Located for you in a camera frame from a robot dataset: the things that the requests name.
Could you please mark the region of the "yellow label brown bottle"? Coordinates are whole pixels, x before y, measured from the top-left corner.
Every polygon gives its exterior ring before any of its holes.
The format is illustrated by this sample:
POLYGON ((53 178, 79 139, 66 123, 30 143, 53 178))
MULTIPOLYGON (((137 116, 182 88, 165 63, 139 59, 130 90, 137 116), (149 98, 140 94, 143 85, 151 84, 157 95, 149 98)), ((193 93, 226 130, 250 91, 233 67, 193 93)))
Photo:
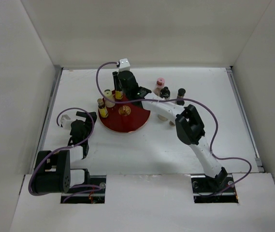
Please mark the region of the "yellow label brown bottle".
POLYGON ((97 99, 97 103, 98 103, 98 109, 99 109, 99 113, 100 113, 101 117, 107 118, 109 116, 109 114, 108 114, 108 110, 105 106, 104 100, 99 98, 99 99, 97 99))

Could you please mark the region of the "gold cap yellow bottle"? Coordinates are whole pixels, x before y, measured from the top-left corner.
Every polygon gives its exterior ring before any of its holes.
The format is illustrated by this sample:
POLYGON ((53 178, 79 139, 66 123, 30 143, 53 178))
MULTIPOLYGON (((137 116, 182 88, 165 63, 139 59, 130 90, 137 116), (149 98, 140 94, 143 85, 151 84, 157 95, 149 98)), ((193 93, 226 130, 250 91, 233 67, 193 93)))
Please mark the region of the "gold cap yellow bottle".
POLYGON ((115 99, 117 101, 121 100, 123 98, 123 92, 122 91, 119 91, 119 90, 116 90, 115 91, 115 99))

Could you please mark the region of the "cream cap spice jar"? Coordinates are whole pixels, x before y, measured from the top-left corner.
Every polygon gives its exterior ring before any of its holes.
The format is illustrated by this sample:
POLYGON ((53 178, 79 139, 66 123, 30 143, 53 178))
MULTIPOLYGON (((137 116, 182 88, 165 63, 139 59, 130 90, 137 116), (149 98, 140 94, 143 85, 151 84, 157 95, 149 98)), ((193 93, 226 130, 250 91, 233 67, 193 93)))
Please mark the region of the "cream cap spice jar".
POLYGON ((113 108, 115 106, 115 99, 110 89, 106 89, 104 92, 105 106, 107 108, 113 108))

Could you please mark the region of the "black grinder salt jar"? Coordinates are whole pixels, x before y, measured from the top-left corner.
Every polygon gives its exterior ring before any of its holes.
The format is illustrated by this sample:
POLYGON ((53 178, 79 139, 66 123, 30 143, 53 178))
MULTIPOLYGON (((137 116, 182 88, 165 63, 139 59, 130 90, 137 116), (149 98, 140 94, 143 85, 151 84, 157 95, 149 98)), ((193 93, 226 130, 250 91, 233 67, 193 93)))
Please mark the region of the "black grinder salt jar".
POLYGON ((162 99, 165 99, 165 100, 169 100, 170 99, 170 90, 168 87, 164 87, 160 90, 160 93, 159 93, 159 96, 162 98, 162 99))

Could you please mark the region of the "black grinder pepper jar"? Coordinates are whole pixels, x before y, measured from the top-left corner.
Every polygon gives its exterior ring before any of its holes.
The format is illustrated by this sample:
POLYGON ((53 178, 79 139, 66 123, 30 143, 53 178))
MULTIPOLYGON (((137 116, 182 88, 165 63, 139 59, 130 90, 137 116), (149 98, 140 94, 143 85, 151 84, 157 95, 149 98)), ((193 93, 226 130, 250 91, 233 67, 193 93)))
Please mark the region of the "black grinder pepper jar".
POLYGON ((161 116, 161 115, 158 115, 158 118, 161 120, 161 121, 167 121, 168 118, 164 117, 164 116, 161 116))

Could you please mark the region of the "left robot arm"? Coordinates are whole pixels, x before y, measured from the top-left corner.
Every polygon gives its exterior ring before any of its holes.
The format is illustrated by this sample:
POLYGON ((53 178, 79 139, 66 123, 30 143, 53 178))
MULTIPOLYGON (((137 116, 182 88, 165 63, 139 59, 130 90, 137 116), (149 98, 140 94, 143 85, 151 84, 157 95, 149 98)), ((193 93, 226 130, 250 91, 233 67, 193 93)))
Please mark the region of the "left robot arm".
POLYGON ((89 191, 91 180, 87 169, 72 169, 71 164, 87 157, 88 138, 93 132, 97 114, 78 111, 76 116, 82 117, 83 120, 73 120, 68 115, 57 117, 58 125, 70 132, 68 144, 55 151, 38 152, 35 169, 28 185, 31 195, 67 193, 74 186, 79 192, 89 191))

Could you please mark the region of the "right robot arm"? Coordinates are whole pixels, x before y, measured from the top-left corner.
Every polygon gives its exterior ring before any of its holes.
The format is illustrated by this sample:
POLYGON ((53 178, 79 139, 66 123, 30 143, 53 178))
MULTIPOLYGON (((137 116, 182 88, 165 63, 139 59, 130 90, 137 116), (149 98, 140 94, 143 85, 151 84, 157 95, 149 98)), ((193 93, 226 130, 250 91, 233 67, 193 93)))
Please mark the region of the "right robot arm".
POLYGON ((205 138, 204 123, 192 104, 184 107, 158 97, 151 90, 140 87, 131 71, 113 72, 116 85, 129 103, 172 121, 176 126, 178 139, 193 150, 203 167, 207 186, 218 191, 224 186, 227 177, 225 168, 210 152, 205 138))

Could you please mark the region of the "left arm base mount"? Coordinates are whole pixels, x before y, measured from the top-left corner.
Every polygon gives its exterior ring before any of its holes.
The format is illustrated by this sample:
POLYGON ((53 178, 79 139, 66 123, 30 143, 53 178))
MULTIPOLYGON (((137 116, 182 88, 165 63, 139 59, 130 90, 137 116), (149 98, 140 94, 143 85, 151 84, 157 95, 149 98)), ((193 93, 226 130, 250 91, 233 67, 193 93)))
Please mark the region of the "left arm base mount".
POLYGON ((63 193, 60 203, 64 204, 102 204, 105 203, 106 176, 93 175, 83 183, 86 187, 71 188, 63 193))

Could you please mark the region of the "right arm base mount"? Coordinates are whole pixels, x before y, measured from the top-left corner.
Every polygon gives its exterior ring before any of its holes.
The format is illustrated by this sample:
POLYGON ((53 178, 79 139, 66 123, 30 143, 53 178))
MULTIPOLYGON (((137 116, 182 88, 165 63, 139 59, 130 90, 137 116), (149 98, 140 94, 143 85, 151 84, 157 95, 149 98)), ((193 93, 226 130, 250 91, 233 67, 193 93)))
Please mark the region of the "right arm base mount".
POLYGON ((225 187, 234 183, 231 174, 223 181, 220 187, 211 186, 204 175, 191 176, 193 200, 195 203, 238 203, 235 186, 221 192, 225 187))

